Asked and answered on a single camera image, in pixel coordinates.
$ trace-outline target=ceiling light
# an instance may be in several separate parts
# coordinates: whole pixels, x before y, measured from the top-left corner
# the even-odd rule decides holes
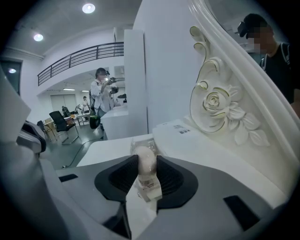
[[[42,34],[36,34],[34,35],[33,39],[36,40],[37,42],[42,41],[43,40],[43,35]]]
[[[85,4],[83,7],[82,7],[82,10],[84,13],[92,13],[95,11],[95,5],[94,4],[91,4],[91,3],[88,3],[88,4]]]
[[[9,72],[9,73],[15,73],[15,72],[16,72],[16,70],[15,70],[15,69],[13,69],[13,68],[10,68],[10,69],[8,69],[8,72]]]

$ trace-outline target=carved leaf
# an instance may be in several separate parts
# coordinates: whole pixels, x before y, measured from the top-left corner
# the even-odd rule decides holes
[[[229,130],[232,131],[234,130],[239,124],[239,120],[229,120],[229,124],[228,124],[228,127],[229,127]]]
[[[230,85],[229,94],[231,96],[231,101],[233,101],[233,102],[238,102],[243,97],[242,88],[240,88],[238,86],[233,87],[233,86]]]
[[[267,135],[262,130],[249,131],[250,138],[258,146],[270,146]]]
[[[249,130],[255,130],[260,126],[260,121],[250,112],[243,117],[243,123]]]
[[[242,121],[239,121],[239,122],[240,122],[240,125],[235,132],[234,140],[237,145],[242,145],[247,141],[247,139],[249,137],[249,132],[246,130],[244,123]]]
[[[233,109],[230,109],[229,111],[229,117],[230,119],[241,119],[245,115],[245,111],[241,109],[240,107],[235,107]]]
[[[201,33],[200,29],[197,28],[196,26],[193,26],[189,29],[189,32],[192,36],[192,38],[196,41],[196,42],[207,42],[206,37]]]
[[[228,67],[228,65],[219,57],[212,57],[210,60],[215,60],[219,66],[219,74],[221,76],[222,81],[228,81],[232,75],[232,70]]]
[[[204,42],[198,42],[194,44],[194,49],[201,55],[205,56],[205,59],[208,58],[209,54],[210,54],[210,49],[208,48],[208,46],[206,45],[206,43]]]
[[[239,104],[237,102],[231,102],[229,108],[233,109],[236,108]]]

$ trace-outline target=white jacket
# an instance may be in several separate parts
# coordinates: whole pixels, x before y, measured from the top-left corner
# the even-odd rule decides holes
[[[102,83],[95,79],[90,84],[90,93],[95,99],[94,107],[98,111],[99,107],[103,112],[107,113],[109,110],[113,109],[113,100],[109,96],[110,87],[106,86],[103,93],[101,93]]]
[[[89,110],[89,106],[88,106],[88,101],[85,100],[82,102],[83,105],[83,111],[88,111]]]

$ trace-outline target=balcony railing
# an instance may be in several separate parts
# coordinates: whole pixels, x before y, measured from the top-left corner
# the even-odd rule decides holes
[[[106,43],[74,52],[47,67],[37,75],[38,85],[79,64],[101,58],[124,56],[124,42]]]

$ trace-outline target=chair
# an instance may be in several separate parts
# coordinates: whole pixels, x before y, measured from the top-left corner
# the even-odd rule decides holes
[[[67,138],[61,144],[63,144],[63,145],[72,144],[79,137],[78,130],[76,128],[75,123],[67,124],[66,120],[63,118],[63,116],[61,115],[61,113],[59,111],[51,112],[51,113],[49,113],[49,115],[53,119],[53,121],[56,125],[56,131],[58,133],[59,132],[66,132],[67,133]],[[68,131],[72,127],[75,127],[76,132],[77,132],[77,136],[71,142],[64,143],[69,138]]]
[[[55,134],[54,134],[54,132],[52,131],[52,129],[48,127],[48,129],[46,130],[42,121],[38,121],[38,122],[37,122],[37,125],[38,125],[39,128],[47,135],[47,137],[48,137],[48,139],[49,139],[50,141],[51,141],[51,138],[50,138],[49,135],[48,135],[48,133],[49,133],[50,131],[52,132],[53,136],[55,137]]]

